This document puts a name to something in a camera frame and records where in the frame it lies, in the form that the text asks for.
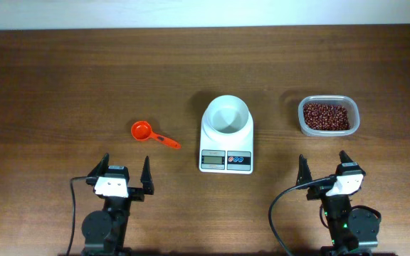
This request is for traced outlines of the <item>orange measuring scoop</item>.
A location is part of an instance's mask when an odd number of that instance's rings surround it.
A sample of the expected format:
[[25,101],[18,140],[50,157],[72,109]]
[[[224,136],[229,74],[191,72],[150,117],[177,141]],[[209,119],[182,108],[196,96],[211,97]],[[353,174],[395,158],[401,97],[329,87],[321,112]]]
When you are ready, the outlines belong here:
[[180,149],[182,146],[179,142],[168,137],[153,132],[151,125],[147,121],[137,121],[131,126],[131,135],[137,141],[147,141],[154,139],[157,142],[173,149]]

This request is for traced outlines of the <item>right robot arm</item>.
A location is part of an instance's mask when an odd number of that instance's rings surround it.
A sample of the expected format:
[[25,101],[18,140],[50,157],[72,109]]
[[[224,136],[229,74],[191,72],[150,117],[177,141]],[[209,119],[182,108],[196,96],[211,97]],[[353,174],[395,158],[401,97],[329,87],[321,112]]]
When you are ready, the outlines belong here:
[[320,249],[321,255],[371,255],[378,245],[382,214],[368,206],[351,205],[350,196],[361,189],[366,172],[345,151],[339,156],[334,174],[314,180],[307,159],[300,155],[296,185],[307,190],[309,201],[321,201],[320,220],[332,240],[331,246]]

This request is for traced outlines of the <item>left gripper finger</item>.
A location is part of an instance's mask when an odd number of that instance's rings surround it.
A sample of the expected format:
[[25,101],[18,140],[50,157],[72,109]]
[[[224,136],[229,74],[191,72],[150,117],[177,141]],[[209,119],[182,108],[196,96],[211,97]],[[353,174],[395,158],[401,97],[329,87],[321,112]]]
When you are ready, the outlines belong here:
[[102,176],[108,169],[109,160],[110,160],[110,155],[108,153],[105,153],[103,158],[97,164],[97,166],[88,174],[88,177]]
[[152,175],[150,171],[150,164],[149,164],[149,157],[146,156],[144,160],[144,166],[142,169],[142,175],[140,178],[140,182],[142,183],[142,189],[144,194],[153,195],[154,194],[154,184],[152,181]]

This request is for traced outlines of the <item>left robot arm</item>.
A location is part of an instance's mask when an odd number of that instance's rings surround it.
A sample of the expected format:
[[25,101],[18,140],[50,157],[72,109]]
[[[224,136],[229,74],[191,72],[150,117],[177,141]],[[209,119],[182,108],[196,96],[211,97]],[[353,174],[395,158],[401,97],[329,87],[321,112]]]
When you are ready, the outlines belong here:
[[82,255],[130,255],[131,249],[125,247],[124,242],[131,204],[143,202],[146,195],[154,193],[149,157],[144,160],[140,188],[129,186],[126,166],[110,165],[109,160],[110,155],[105,154],[86,177],[86,183],[104,200],[104,205],[83,220],[81,231],[85,245]]

